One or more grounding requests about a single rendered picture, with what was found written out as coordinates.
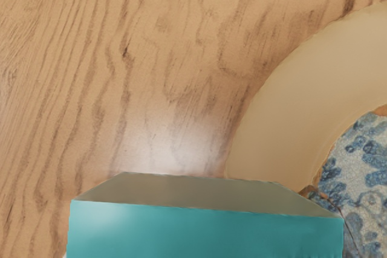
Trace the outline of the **teal block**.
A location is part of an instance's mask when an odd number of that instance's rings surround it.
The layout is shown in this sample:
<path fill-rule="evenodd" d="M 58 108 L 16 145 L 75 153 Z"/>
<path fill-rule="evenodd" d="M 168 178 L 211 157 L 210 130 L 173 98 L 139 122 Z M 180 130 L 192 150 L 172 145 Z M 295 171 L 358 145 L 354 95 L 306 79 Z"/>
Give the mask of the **teal block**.
<path fill-rule="evenodd" d="M 338 215 L 275 182 L 120 173 L 70 204 L 67 258 L 342 258 Z"/>

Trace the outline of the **cream plate with blue pattern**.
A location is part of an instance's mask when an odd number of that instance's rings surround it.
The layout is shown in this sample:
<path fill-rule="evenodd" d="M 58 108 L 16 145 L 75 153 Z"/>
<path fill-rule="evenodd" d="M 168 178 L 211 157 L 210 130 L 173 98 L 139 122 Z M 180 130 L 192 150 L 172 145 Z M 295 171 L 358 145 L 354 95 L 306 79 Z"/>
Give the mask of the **cream plate with blue pattern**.
<path fill-rule="evenodd" d="M 339 214 L 343 258 L 387 258 L 387 1 L 328 25 L 270 74 L 225 174 L 281 183 Z"/>

